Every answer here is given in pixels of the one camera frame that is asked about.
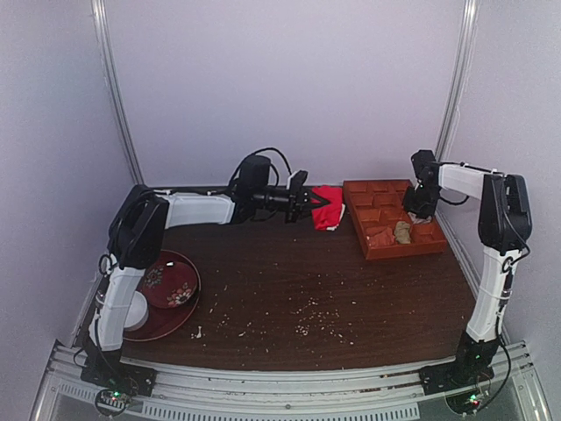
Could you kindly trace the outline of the orange compartment tray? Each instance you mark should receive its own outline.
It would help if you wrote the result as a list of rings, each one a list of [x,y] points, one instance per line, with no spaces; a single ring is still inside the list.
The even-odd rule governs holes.
[[[437,221],[416,224],[404,210],[402,199],[411,186],[409,180],[344,182],[344,203],[367,260],[445,251],[447,240]]]

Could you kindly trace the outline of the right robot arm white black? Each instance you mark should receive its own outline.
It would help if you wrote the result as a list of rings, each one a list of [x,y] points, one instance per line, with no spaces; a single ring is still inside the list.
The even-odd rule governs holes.
[[[415,153],[411,163],[415,185],[407,188],[402,200],[407,213],[433,218],[437,205],[445,201],[444,190],[479,201],[478,235],[484,263],[465,332],[475,343],[492,342],[501,331],[517,265],[530,254],[532,221],[525,179],[466,163],[439,162],[430,150]]]

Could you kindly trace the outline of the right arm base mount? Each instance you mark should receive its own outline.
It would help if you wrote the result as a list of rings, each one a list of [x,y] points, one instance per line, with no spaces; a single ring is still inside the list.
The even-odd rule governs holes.
[[[474,386],[479,380],[492,380],[491,367],[499,342],[472,342],[470,339],[458,344],[451,362],[424,366],[419,369],[419,378],[424,395]]]

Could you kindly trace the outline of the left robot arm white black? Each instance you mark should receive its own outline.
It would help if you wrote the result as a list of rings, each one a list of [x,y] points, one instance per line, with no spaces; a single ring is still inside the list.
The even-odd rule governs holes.
[[[108,252],[100,259],[109,283],[96,298],[88,346],[116,352],[126,339],[160,338],[159,315],[170,318],[165,332],[188,317],[185,308],[200,289],[200,276],[187,258],[163,250],[170,228],[239,224],[258,211],[282,213],[288,223],[311,214],[316,229],[337,227],[341,190],[308,187],[307,176],[300,170],[278,187],[270,184],[268,168],[239,169],[225,189],[205,193],[134,186],[110,225]]]

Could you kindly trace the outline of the red white underwear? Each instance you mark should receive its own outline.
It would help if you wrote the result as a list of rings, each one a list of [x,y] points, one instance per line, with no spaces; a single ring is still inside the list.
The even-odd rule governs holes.
[[[313,197],[312,203],[319,207],[311,211],[314,227],[317,231],[335,231],[344,215],[343,189],[339,186],[317,186],[312,188],[312,193],[321,197],[327,204],[322,204],[319,199]]]

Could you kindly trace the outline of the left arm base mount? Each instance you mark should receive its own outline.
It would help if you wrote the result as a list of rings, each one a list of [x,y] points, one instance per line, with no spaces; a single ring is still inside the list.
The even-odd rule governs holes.
[[[93,353],[86,357],[81,379],[120,394],[150,397],[156,375],[152,368],[121,362],[119,353]]]

